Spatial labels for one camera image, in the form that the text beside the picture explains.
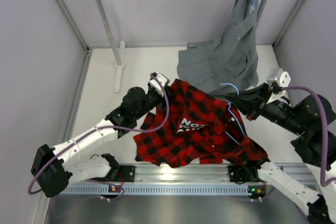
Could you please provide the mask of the light blue wire hanger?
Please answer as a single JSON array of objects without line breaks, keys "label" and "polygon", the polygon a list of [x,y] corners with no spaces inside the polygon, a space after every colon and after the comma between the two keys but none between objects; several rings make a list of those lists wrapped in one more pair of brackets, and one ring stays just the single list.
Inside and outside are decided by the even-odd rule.
[{"label": "light blue wire hanger", "polygon": [[[234,88],[234,90],[236,91],[236,94],[237,95],[239,95],[240,94],[240,91],[239,91],[239,89],[234,85],[234,84],[232,84],[232,83],[221,83],[220,84],[221,86],[230,86],[230,87],[232,87],[232,88]],[[232,103],[231,102],[229,102],[228,103],[228,112],[231,114],[231,116],[232,116],[232,118],[235,120],[235,122],[237,123],[237,125],[238,125],[238,127],[239,127],[239,129],[240,129],[240,131],[241,131],[241,133],[242,133],[242,135],[243,135],[243,137],[245,137],[246,136],[246,133],[245,133],[245,130],[243,129],[243,127],[242,127],[242,125],[241,125],[241,123],[240,123],[240,121],[238,120],[238,118],[237,118],[237,116],[234,114],[234,112],[232,111]],[[237,143],[238,145],[240,145],[240,143],[232,136],[232,135],[230,135],[228,132],[225,132],[235,143]]]}]

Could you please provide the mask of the red black plaid shirt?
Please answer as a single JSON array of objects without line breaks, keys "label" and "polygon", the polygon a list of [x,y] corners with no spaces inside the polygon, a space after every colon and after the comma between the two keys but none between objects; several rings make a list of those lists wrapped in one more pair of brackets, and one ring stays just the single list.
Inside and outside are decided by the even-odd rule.
[{"label": "red black plaid shirt", "polygon": [[[156,113],[148,113],[141,125],[147,130],[165,122],[151,133],[134,136],[137,162],[154,165],[168,164],[171,168],[186,166],[193,160],[200,164],[220,164],[228,161],[241,165],[246,161],[262,161],[267,152],[246,132],[242,117],[232,106],[245,130],[243,137],[237,123],[228,112],[228,103],[176,79],[171,84],[174,93],[169,111],[157,106]],[[232,135],[235,143],[225,132]]]}]

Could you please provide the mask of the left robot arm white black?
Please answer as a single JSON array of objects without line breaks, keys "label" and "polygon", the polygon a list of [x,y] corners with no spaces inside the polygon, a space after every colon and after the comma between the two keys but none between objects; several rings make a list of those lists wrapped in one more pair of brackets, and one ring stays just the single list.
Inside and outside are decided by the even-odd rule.
[{"label": "left robot arm white black", "polygon": [[117,179],[119,164],[115,157],[96,151],[129,132],[151,133],[162,128],[165,122],[147,130],[137,128],[137,122],[158,105],[168,109],[172,95],[170,86],[149,86],[148,91],[133,87],[123,97],[121,105],[91,129],[52,147],[47,144],[40,146],[31,167],[34,178],[28,186],[28,193],[36,193],[33,190],[35,183],[40,186],[38,192],[52,198],[70,184],[85,180],[111,182]]}]

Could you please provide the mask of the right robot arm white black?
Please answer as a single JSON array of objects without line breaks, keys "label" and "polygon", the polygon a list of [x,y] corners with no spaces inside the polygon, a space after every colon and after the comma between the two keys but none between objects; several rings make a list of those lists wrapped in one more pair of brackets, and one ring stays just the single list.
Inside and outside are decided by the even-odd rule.
[{"label": "right robot arm white black", "polygon": [[250,121],[262,116],[297,135],[291,141],[296,153],[316,179],[320,191],[305,188],[268,158],[230,165],[231,182],[261,180],[289,198],[310,223],[335,223],[335,121],[330,102],[306,87],[262,84],[224,96]]}]

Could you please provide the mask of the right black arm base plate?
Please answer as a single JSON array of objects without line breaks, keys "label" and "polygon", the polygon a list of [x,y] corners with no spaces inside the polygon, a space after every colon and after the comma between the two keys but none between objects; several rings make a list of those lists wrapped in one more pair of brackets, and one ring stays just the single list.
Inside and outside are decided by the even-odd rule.
[{"label": "right black arm base plate", "polygon": [[230,182],[236,184],[244,184],[259,181],[257,170],[252,166],[229,165],[228,173]]}]

